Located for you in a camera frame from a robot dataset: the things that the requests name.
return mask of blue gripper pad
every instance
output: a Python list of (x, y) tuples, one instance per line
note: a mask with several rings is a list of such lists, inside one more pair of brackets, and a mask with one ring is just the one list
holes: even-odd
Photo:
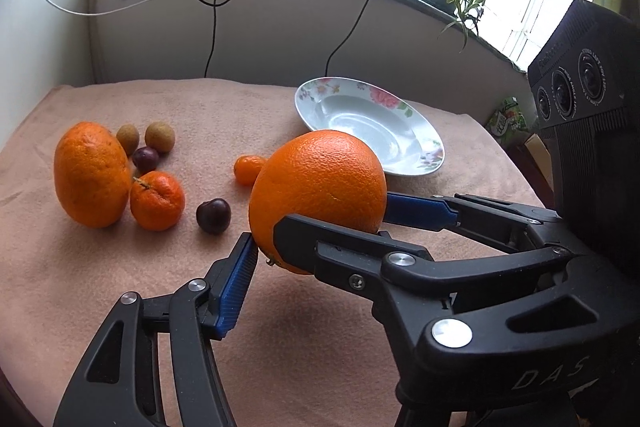
[(388, 192), (383, 221), (412, 229), (439, 232), (442, 229), (455, 227), (458, 222), (458, 213), (451, 210), (444, 200)]
[(258, 247), (253, 237), (249, 233), (243, 233), (224, 262), (209, 296), (210, 303), (217, 303), (218, 320), (213, 329), (220, 339), (236, 326), (251, 277), (254, 275), (258, 262)]

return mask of plate rim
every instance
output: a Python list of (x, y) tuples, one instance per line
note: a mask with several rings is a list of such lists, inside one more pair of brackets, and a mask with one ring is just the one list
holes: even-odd
[(401, 176), (401, 177), (405, 177), (405, 178), (415, 178), (415, 177), (418, 177), (418, 176), (429, 176), (430, 174), (433, 174), (434, 172), (437, 172), (442, 167), (442, 165), (444, 164), (444, 160), (446, 158), (447, 152), (445, 150), (444, 142), (442, 140), (442, 137), (440, 136), (440, 133), (438, 133), (438, 131), (433, 126), (433, 124), (428, 120), (428, 118), (425, 117), (420, 111), (418, 111), (414, 106), (412, 106), (406, 100), (403, 100), (402, 98), (400, 98), (398, 95), (393, 94), (392, 92), (389, 92), (388, 90), (383, 89), (382, 87), (378, 87), (378, 86), (375, 86), (374, 84), (370, 84), (369, 82), (365, 82), (364, 80), (356, 80), (355, 78), (348, 78), (346, 76), (319, 76), (318, 78), (312, 78), (312, 79), (307, 80), (307, 81), (303, 82), (302, 84), (300, 84), (298, 86), (298, 88), (296, 89), (296, 92), (294, 93), (294, 105), (296, 106), (296, 112), (298, 113), (298, 116), (305, 123), (305, 126), (308, 128), (309, 131), (318, 131), (318, 130), (321, 130), (321, 129), (314, 128), (314, 126), (311, 126), (311, 124), (309, 124), (308, 121), (306, 120), (306, 118), (302, 115), (302, 112), (300, 111), (300, 106), (298, 105), (298, 94), (300, 93), (300, 90), (303, 89), (303, 87), (305, 87), (307, 84), (310, 84), (310, 83), (315, 82), (317, 80), (322, 80), (323, 78), (336, 78), (336, 79), (339, 79), (339, 80), (347, 80), (349, 82), (357, 82), (359, 84), (364, 84), (366, 86), (374, 87), (375, 89), (379, 89), (381, 91), (384, 91), (387, 94), (390, 94), (391, 96), (397, 98), (401, 102), (404, 102), (407, 105), (407, 107), (410, 108), (414, 112), (414, 114), (419, 115), (422, 119), (424, 119), (424, 121), (426, 121), (429, 125), (431, 125), (431, 128), (435, 131), (435, 133), (438, 136), (438, 138), (440, 138), (440, 143), (442, 145), (442, 161), (440, 162), (440, 164), (435, 169), (433, 169), (433, 171), (431, 171), (431, 172), (416, 172), (415, 174), (407, 174), (407, 173), (402, 173), (402, 172), (393, 172), (393, 171), (388, 171), (385, 168), (385, 166), (382, 165), (382, 162), (380, 162), (380, 165), (382, 165), (382, 169), (386, 174), (391, 174), (392, 176)]

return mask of pink fabric surface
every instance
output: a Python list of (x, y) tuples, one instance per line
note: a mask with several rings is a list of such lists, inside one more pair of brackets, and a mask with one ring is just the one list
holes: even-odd
[[(115, 301), (135, 290), (172, 293), (226, 257), (248, 230), (250, 190), (232, 166), (245, 153), (270, 155), (306, 132), (287, 87), (225, 80), (137, 80), (53, 89), (0, 153), (0, 367), (45, 426), (76, 365)], [(414, 104), (441, 135), (446, 160), (435, 174), (388, 178), (388, 189), (417, 195), (467, 192), (540, 204), (524, 177), (466, 115)], [(161, 169), (186, 193), (176, 227), (145, 232), (127, 208), (121, 221), (90, 230), (58, 204), (52, 158), (62, 134), (82, 120), (114, 133), (133, 123), (143, 135), (170, 123), (175, 148)], [(220, 237), (202, 233), (196, 207), (225, 198), (232, 222)], [(452, 233), (386, 226), (394, 238), (428, 247), (436, 260), (495, 255)], [(214, 353), (239, 427), (392, 426), (398, 374), (370, 302), (313, 277), (269, 267), (260, 256), (238, 325)], [(167, 423), (180, 425), (167, 335), (161, 379)]]

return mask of pink flower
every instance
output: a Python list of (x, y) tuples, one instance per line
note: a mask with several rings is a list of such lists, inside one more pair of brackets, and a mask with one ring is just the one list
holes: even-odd
[(378, 89), (377, 87), (370, 87), (371, 100), (375, 103), (384, 105), (387, 109), (394, 109), (398, 107), (400, 100), (389, 92)]

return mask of small orange fruit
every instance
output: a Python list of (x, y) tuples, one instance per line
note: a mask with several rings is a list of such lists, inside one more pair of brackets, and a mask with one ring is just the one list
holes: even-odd
[(131, 187), (131, 214), (145, 230), (170, 229), (184, 211), (184, 192), (171, 174), (151, 171), (135, 178)]
[(265, 163), (267, 163), (267, 158), (262, 156), (240, 156), (234, 163), (236, 181), (241, 185), (251, 187)]
[(284, 216), (376, 233), (385, 209), (385, 173), (374, 152), (350, 134), (320, 130), (294, 138), (267, 160), (249, 199), (249, 227), (275, 264), (303, 274), (273, 244), (273, 227)]
[(119, 220), (129, 200), (127, 155), (98, 123), (80, 122), (62, 136), (53, 157), (53, 180), (65, 212), (92, 229)]

